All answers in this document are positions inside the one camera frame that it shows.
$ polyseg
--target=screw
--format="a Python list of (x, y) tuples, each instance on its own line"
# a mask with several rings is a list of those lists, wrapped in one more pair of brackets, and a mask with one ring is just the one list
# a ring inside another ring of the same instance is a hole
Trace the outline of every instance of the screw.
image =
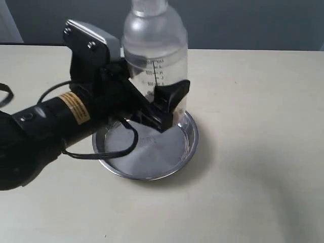
[(89, 43), (88, 43), (88, 48), (89, 48), (91, 51), (93, 51), (93, 50), (95, 49), (95, 47), (96, 47), (96, 43), (95, 43), (95, 42), (89, 42)]
[(34, 118), (34, 114), (33, 114), (33, 113), (28, 113), (28, 114), (23, 115), (23, 116), (20, 118), (20, 120), (21, 120), (22, 122), (27, 122), (27, 121), (29, 121), (29, 120), (32, 120), (33, 118)]
[(64, 29), (64, 34), (69, 35), (71, 33), (71, 29), (69, 27), (66, 27)]

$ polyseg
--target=gray wall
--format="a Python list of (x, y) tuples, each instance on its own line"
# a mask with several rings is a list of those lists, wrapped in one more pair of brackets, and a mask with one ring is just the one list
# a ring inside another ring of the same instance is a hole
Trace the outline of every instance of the gray wall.
[[(323, 0), (169, 0), (192, 49), (319, 50)], [(130, 0), (7, 0), (27, 43), (61, 43), (67, 18), (121, 37)]]

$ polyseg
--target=table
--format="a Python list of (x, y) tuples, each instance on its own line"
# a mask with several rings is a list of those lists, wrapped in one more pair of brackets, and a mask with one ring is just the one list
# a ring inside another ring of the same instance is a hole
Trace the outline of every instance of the table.
[[(66, 47), (0, 55), (16, 95), (6, 112), (69, 79)], [(62, 155), (0, 192), (2, 242), (324, 242), (323, 65), (320, 52), (190, 50), (192, 161), (136, 182)], [(70, 150), (92, 152), (91, 138)]]

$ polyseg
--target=wire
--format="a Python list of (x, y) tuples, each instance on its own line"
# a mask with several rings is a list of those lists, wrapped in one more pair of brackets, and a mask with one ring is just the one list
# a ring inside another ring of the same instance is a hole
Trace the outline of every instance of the wire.
[[(65, 82), (59, 83), (57, 85), (54, 85), (53, 87), (49, 88), (41, 95), (37, 104), (42, 103), (45, 96), (48, 95), (51, 91), (53, 91), (61, 86), (69, 85), (72, 83), (74, 83), (74, 82), (70, 80), (70, 81), (65, 81)], [(121, 151), (116, 151), (116, 152), (109, 152), (109, 153), (91, 153), (91, 154), (71, 153), (71, 152), (66, 151), (66, 142), (65, 142), (65, 140), (62, 140), (62, 144), (63, 144), (62, 154), (65, 154), (72, 158), (77, 158), (77, 159), (93, 159), (93, 160), (119, 158), (119, 157), (123, 157), (123, 156), (130, 154), (135, 149), (135, 147), (138, 143), (138, 132), (123, 117), (118, 117), (117, 119), (126, 129), (132, 130), (134, 133), (133, 143), (127, 149), (121, 150)]]
[(134, 140), (133, 143), (130, 147), (128, 147), (125, 150), (121, 151), (116, 151), (116, 152), (109, 152), (109, 153), (91, 153), (91, 154), (81, 154), (81, 153), (71, 153), (66, 151), (66, 143), (65, 141), (63, 142), (63, 150), (62, 153), (69, 155), (72, 158), (77, 158), (77, 159), (112, 159), (112, 158), (119, 158), (126, 156), (130, 154), (136, 147), (138, 143), (138, 132), (136, 131), (135, 128), (133, 128), (124, 118), (118, 118), (120, 123), (128, 130), (132, 130), (134, 133)]
[(45, 91), (45, 92), (40, 96), (40, 98), (39, 98), (38, 101), (37, 101), (37, 104), (42, 103), (42, 102), (43, 102), (43, 99), (45, 98), (45, 96), (48, 95), (51, 91), (53, 91), (53, 90), (55, 90), (55, 89), (57, 89), (57, 88), (59, 88), (59, 87), (62, 87), (62, 86), (64, 86), (64, 85), (69, 85), (69, 84), (72, 84), (72, 83), (74, 83), (74, 82), (70, 80), (70, 81), (61, 82), (61, 83), (59, 83), (59, 84), (57, 84), (57, 85), (54, 85), (54, 86), (50, 87), (48, 90), (46, 90), (46, 91)]

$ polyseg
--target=silver dish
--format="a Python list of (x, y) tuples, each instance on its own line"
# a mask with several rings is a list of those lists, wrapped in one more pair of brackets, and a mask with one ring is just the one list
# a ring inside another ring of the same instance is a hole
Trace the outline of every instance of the silver dish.
[[(188, 112), (177, 126), (164, 133), (130, 121), (138, 131), (136, 148), (127, 156), (100, 163), (124, 178), (157, 180), (183, 168), (194, 155), (198, 144), (198, 129)], [(133, 132), (114, 123), (100, 129), (92, 136), (95, 153), (124, 150), (133, 141)]]

